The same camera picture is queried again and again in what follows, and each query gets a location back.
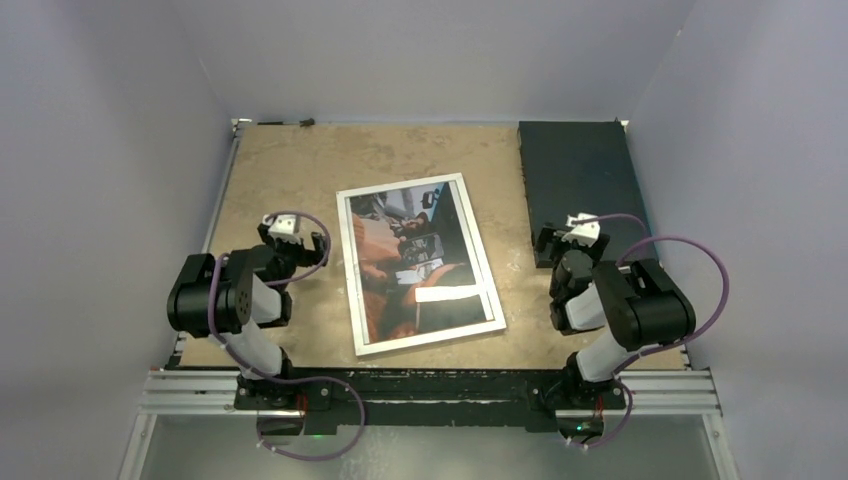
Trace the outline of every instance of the framed photograph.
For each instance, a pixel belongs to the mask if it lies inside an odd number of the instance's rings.
[[[461,174],[336,195],[357,356],[506,328]]]

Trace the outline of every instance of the wooden table surface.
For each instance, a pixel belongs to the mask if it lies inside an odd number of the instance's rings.
[[[336,192],[433,175],[462,173],[506,317],[504,332],[357,358],[341,248],[327,267],[289,287],[288,327],[264,332],[297,366],[561,368],[598,332],[564,337],[548,317],[550,270],[537,270],[518,138],[509,126],[250,126],[233,165],[211,251],[220,255],[260,242],[265,213],[303,210],[338,239]],[[563,212],[563,218],[569,212]],[[312,226],[306,230],[317,230]],[[233,362],[205,339],[189,338],[184,366]],[[679,351],[631,368],[682,369]]]

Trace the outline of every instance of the white wall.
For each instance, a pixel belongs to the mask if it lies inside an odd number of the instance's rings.
[[[3,478],[115,478],[227,118],[168,2],[0,3]]]
[[[655,230],[730,270],[726,314],[693,350],[743,478],[848,469],[847,19],[838,0],[699,0],[629,125]],[[705,316],[712,267],[662,250]]]
[[[232,116],[629,118],[694,0],[175,0]]]

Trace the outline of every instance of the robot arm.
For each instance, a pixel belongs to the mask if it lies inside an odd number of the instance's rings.
[[[292,299],[285,284],[272,288],[266,283],[291,278],[298,266],[316,265],[324,256],[325,240],[312,234],[314,250],[306,249],[298,236],[299,221],[291,215],[266,216],[258,230],[265,245],[233,251],[221,271],[215,327],[238,357],[276,376],[287,356],[261,329],[288,325]],[[168,321],[177,331],[219,344],[210,337],[207,311],[214,266],[210,254],[186,259],[168,297]],[[240,368],[244,378],[261,379],[254,371]]]
[[[566,304],[575,325],[607,329],[576,355],[587,382],[612,379],[615,369],[640,350],[667,345],[695,331],[692,304],[654,259],[638,260],[625,275],[613,262],[592,269],[592,286]]]
[[[578,383],[607,382],[642,349],[673,343],[695,329],[692,305],[656,260],[635,261],[627,273],[601,261],[609,237],[597,223],[574,225],[591,218],[569,217],[571,230],[549,235],[559,240],[552,249],[557,252],[550,287],[554,328],[570,335],[607,326],[569,358],[566,368]]]

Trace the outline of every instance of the cable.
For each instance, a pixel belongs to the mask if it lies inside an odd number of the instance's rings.
[[[644,238],[644,239],[634,243],[633,245],[630,246],[630,248],[625,250],[624,253],[621,254],[621,257],[618,259],[618,262],[616,262],[616,265],[618,265],[618,266],[623,265],[624,261],[627,260],[627,257],[629,257],[636,250],[644,247],[645,245],[655,243],[655,242],[664,242],[664,241],[681,242],[681,243],[685,243],[685,244],[688,244],[688,245],[692,245],[693,247],[695,247],[695,248],[701,250],[702,252],[706,253],[707,256],[709,256],[710,259],[712,259],[712,261],[715,262],[716,267],[718,267],[718,271],[721,274],[721,297],[719,298],[718,305],[716,306],[716,309],[713,312],[713,314],[710,315],[710,318],[706,322],[704,322],[704,324],[701,325],[700,328],[695,330],[692,333],[692,335],[689,335],[688,337],[681,338],[680,340],[678,340],[674,343],[671,343],[669,345],[663,345],[663,346],[660,346],[660,347],[648,348],[648,349],[646,349],[642,352],[639,352],[637,355],[634,355],[634,356],[628,358],[627,360],[624,361],[624,363],[619,365],[613,371],[613,374],[621,373],[622,370],[624,370],[625,368],[632,365],[633,362],[638,360],[640,357],[653,355],[654,353],[664,352],[666,350],[670,350],[672,348],[676,348],[676,347],[679,347],[681,345],[687,344],[687,343],[691,342],[692,340],[695,340],[696,338],[700,337],[701,335],[704,334],[704,332],[706,332],[710,327],[713,326],[713,324],[716,322],[716,320],[718,320],[718,317],[724,311],[724,307],[727,305],[727,298],[730,296],[730,277],[727,273],[727,268],[724,266],[724,262],[722,262],[721,259],[718,258],[718,255],[716,255],[716,253],[713,252],[712,250],[710,250],[707,246],[703,245],[700,242],[692,240],[691,238],[682,237],[682,236],[679,236],[679,235],[658,235],[658,236],[655,236],[655,237]]]
[[[555,389],[556,387],[560,386],[560,385],[562,385],[562,380],[558,381],[558,382],[557,382],[557,383],[555,383],[555,384],[554,384],[551,388],[549,388],[549,389],[548,389],[548,393],[542,392],[542,402],[544,402],[544,403],[548,403],[548,395],[550,395],[550,394],[551,394],[551,392],[553,392],[553,391],[554,391],[554,389]]]
[[[291,278],[287,278],[285,280],[275,280],[273,282],[265,283],[265,285],[268,285],[269,287],[278,287],[280,285],[287,285],[289,283],[296,282],[298,280],[303,280],[304,278],[306,278],[306,277],[312,275],[313,273],[317,272],[321,267],[326,265],[327,261],[330,259],[330,246],[331,246],[331,243],[332,243],[332,241],[330,239],[330,230],[327,229],[327,226],[324,225],[321,222],[321,220],[318,220],[315,216],[310,215],[306,212],[299,212],[297,210],[281,210],[279,212],[271,213],[268,216],[273,217],[273,218],[277,218],[280,215],[296,215],[296,216],[299,216],[299,217],[305,217],[305,218],[312,220],[312,222],[315,223],[315,225],[318,225],[318,228],[321,229],[321,232],[324,234],[324,238],[327,240],[327,245],[324,248],[324,256],[321,257],[321,261],[319,261],[315,266],[313,266],[312,268],[310,268],[309,270],[307,270],[306,272],[304,272],[300,275],[297,275],[297,276],[294,276],[294,277],[291,277]]]
[[[604,220],[614,220],[614,219],[622,219],[622,220],[630,220],[632,222],[638,223],[640,227],[642,227],[642,236],[647,237],[650,235],[648,232],[648,226],[645,225],[645,222],[642,221],[641,218],[636,215],[630,215],[629,213],[611,213],[609,215],[601,215],[600,217],[587,218],[584,220],[575,220],[572,225],[583,225],[586,223],[594,223],[594,222],[603,222]]]
[[[588,439],[586,439],[583,441],[584,443],[575,446],[579,446],[579,448],[588,450],[590,448],[598,448],[603,445],[606,445],[607,443],[611,442],[615,437],[617,437],[619,433],[621,433],[621,431],[624,429],[624,425],[626,425],[627,421],[630,420],[630,414],[633,413],[633,392],[627,387],[627,385],[624,384],[624,382],[621,381],[621,379],[615,378],[613,379],[613,382],[615,382],[619,386],[619,388],[621,388],[624,393],[627,394],[627,409],[624,410],[624,417],[621,419],[620,422],[618,422],[618,425],[616,425],[610,433],[601,434],[601,439],[597,442],[587,444],[585,442]]]
[[[303,419],[298,418],[262,418],[256,417],[256,428],[260,429],[260,431],[265,430],[279,430],[280,428],[286,429],[297,429],[298,433],[300,433],[303,429]]]
[[[588,442],[589,440],[591,440],[593,438],[598,438],[598,437],[600,437],[599,434],[593,433],[593,434],[589,435],[588,437],[584,438],[583,441],[580,442],[580,443],[583,444],[583,445],[586,445],[586,442]]]
[[[308,216],[307,218],[310,218],[311,220],[317,222],[317,219],[314,219],[314,217],[312,217],[311,215]],[[326,227],[323,227],[322,229],[325,232],[327,231]],[[329,256],[329,251],[330,251],[329,238],[330,237],[328,235],[327,236],[327,250],[325,252],[324,259],[326,259]],[[270,373],[258,370],[253,365],[248,363],[245,359],[243,359],[236,351],[234,351],[230,347],[230,345],[227,343],[227,340],[218,332],[218,328],[215,326],[215,300],[216,300],[216,296],[217,296],[217,292],[218,292],[218,282],[221,279],[221,268],[222,268],[223,263],[224,263],[224,258],[226,258],[226,255],[221,255],[220,257],[218,257],[218,259],[215,260],[215,268],[212,270],[212,285],[209,287],[209,301],[208,301],[207,306],[206,306],[206,314],[207,314],[207,319],[208,319],[209,334],[212,335],[212,337],[215,338],[215,340],[220,342],[221,345],[223,345],[224,350],[230,355],[230,357],[233,358],[233,360],[235,360],[236,363],[239,364],[239,366],[241,366],[245,370],[248,370],[250,372],[255,373],[256,375],[259,375],[260,377],[262,377],[265,380],[268,380],[272,383],[277,383],[277,384],[280,384],[280,385],[300,385],[300,384],[309,383],[309,382],[332,382],[332,383],[336,383],[336,384],[344,387],[345,391],[349,391],[350,394],[353,395],[353,398],[356,399],[357,406],[359,407],[359,414],[360,414],[359,428],[357,428],[356,433],[353,436],[353,439],[351,439],[351,441],[347,445],[345,445],[341,449],[337,450],[336,452],[329,453],[329,454],[326,454],[326,455],[301,455],[299,453],[293,453],[293,452],[288,452],[288,451],[285,451],[285,450],[280,450],[276,446],[268,443],[268,441],[266,441],[264,439],[264,437],[262,437],[261,429],[260,429],[259,425],[257,424],[256,432],[257,432],[257,436],[259,437],[259,445],[265,447],[266,449],[270,450],[273,453],[277,453],[277,454],[280,454],[280,455],[283,455],[283,456],[286,456],[286,457],[289,457],[289,458],[293,458],[295,460],[323,461],[323,460],[332,460],[334,458],[338,458],[338,457],[344,455],[345,453],[350,451],[354,447],[354,445],[356,445],[356,442],[359,441],[359,438],[362,436],[362,433],[365,431],[365,403],[362,401],[362,397],[360,397],[359,394],[356,393],[356,390],[354,390],[353,387],[350,386],[350,384],[343,382],[343,381],[341,381],[337,378],[333,378],[333,377],[318,376],[318,377],[299,378],[297,380],[285,380],[285,379],[282,379],[282,378],[277,378]]]

